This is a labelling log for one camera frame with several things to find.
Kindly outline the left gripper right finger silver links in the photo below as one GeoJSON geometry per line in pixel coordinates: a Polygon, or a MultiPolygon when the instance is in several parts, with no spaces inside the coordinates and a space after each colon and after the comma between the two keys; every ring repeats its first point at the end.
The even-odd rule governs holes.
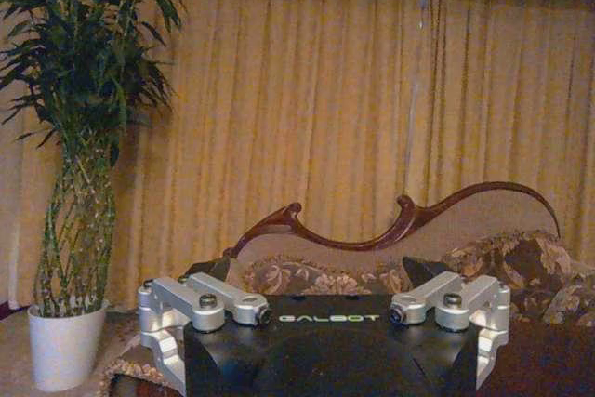
{"type": "Polygon", "coordinates": [[[476,387],[480,388],[496,365],[497,350],[509,342],[510,288],[487,275],[468,282],[437,261],[405,257],[403,266],[414,288],[392,297],[390,321],[400,326],[421,324],[434,310],[437,325],[447,331],[478,326],[476,387]]]}

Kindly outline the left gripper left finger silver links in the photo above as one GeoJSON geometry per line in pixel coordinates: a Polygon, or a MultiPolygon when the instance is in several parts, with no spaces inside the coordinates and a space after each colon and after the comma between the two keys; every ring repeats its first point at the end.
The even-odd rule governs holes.
{"type": "Polygon", "coordinates": [[[177,339],[168,331],[190,323],[201,333],[225,325],[226,314],[239,325],[263,326],[271,320],[271,307],[260,294],[241,290],[205,272],[184,281],[161,277],[138,290],[140,344],[152,351],[153,361],[166,382],[186,394],[185,362],[177,339]]]}

